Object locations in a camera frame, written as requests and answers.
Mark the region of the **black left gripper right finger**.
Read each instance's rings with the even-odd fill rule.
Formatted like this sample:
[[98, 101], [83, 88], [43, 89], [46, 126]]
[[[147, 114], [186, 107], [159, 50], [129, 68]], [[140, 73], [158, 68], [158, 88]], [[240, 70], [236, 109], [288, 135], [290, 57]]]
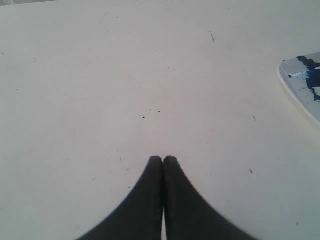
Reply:
[[163, 160], [162, 200], [168, 240], [253, 240], [198, 193], [178, 159]]

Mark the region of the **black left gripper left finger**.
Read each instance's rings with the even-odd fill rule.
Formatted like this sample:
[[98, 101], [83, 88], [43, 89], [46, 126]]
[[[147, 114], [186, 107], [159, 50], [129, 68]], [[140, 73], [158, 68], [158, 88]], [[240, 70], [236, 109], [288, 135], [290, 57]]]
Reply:
[[163, 162], [151, 156], [122, 203], [80, 240], [160, 240], [163, 223]]

